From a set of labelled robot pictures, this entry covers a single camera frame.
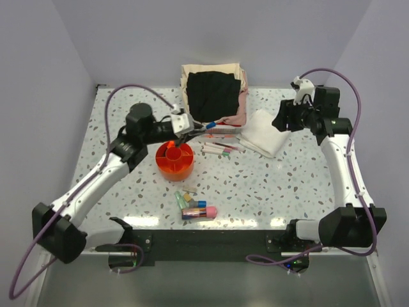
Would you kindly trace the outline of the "orange round divided organizer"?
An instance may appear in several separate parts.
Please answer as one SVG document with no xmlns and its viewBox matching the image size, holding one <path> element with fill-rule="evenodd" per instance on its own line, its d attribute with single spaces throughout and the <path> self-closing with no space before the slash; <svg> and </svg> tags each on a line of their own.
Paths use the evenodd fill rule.
<svg viewBox="0 0 409 307">
<path fill-rule="evenodd" d="M 161 175 L 166 180 L 181 182 L 192 173 L 194 152 L 188 144 L 182 144 L 179 148 L 167 149 L 168 142 L 158 148 L 155 154 L 155 162 Z"/>
</svg>

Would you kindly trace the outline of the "green cap white marker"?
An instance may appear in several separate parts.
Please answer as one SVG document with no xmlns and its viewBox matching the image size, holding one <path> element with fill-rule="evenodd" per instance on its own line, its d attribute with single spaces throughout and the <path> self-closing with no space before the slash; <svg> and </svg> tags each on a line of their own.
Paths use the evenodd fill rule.
<svg viewBox="0 0 409 307">
<path fill-rule="evenodd" d="M 228 157 L 230 155 L 229 152 L 227 152 L 227 151 L 225 151 L 223 149 L 214 148 L 214 147 L 207 147 L 207 146 L 202 147 L 201 151 L 203 153 L 206 153 L 206 154 L 215 154 L 215 155 L 221 155 L 221 156 L 225 156 L 225 157 Z"/>
</svg>

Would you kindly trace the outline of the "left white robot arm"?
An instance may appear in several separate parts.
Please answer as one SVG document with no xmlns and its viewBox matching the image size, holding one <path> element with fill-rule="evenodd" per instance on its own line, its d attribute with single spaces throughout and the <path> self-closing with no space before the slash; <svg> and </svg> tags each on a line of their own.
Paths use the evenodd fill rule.
<svg viewBox="0 0 409 307">
<path fill-rule="evenodd" d="M 150 105 L 134 104 L 125 125 L 97 165 L 65 195 L 51 204 L 37 204 L 32 211 L 33 238 L 65 264 L 85 249 L 87 233 L 80 229 L 88 212 L 112 186 L 125 178 L 148 154 L 148 145 L 175 141 L 182 144 L 207 130 L 175 106 L 169 121 L 158 121 Z"/>
</svg>

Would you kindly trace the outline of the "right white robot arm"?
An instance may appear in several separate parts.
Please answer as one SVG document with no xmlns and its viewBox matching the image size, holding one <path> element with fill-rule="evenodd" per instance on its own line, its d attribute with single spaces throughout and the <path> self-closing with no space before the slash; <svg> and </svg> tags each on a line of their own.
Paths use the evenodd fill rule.
<svg viewBox="0 0 409 307">
<path fill-rule="evenodd" d="M 367 192 L 355 155 L 353 126 L 339 117 L 337 88 L 292 84 L 295 98 L 282 100 L 272 125 L 279 131 L 311 131 L 328 164 L 335 209 L 319 220 L 294 219 L 285 245 L 300 251 L 307 241 L 332 248 L 373 249 L 387 220 Z"/>
</svg>

